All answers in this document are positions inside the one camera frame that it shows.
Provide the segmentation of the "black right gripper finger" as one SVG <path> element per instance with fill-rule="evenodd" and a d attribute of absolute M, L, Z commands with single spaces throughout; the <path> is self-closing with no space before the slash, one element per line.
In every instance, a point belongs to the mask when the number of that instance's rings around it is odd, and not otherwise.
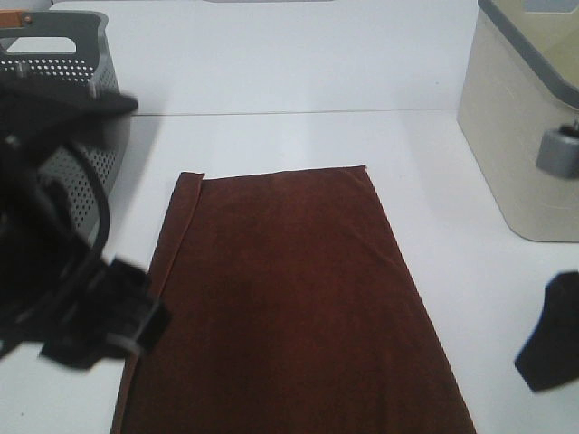
<path fill-rule="evenodd" d="M 517 371 L 533 392 L 578 379 L 578 273 L 557 274 L 545 287 L 533 333 L 518 353 Z"/>

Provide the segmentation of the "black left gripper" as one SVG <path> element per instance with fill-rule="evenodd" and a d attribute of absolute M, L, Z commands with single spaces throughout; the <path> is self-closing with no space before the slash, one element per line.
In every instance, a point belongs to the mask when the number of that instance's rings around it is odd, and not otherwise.
<path fill-rule="evenodd" d="M 40 356 L 71 369 L 90 369 L 103 359 L 149 354 L 171 314 L 150 289 L 142 269 L 113 260 L 63 311 Z"/>

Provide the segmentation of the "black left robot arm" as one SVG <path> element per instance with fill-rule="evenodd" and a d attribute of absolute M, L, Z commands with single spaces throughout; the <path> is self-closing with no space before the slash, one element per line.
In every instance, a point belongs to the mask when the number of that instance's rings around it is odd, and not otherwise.
<path fill-rule="evenodd" d="M 104 186 L 82 144 L 132 113 L 137 101 L 114 90 L 40 77 L 1 81 L 1 353 L 24 343 L 72 369 L 149 354 L 170 322 L 146 272 L 102 252 L 110 232 Z M 60 181 L 41 166 L 64 150 L 95 197 L 98 229 L 76 229 Z"/>

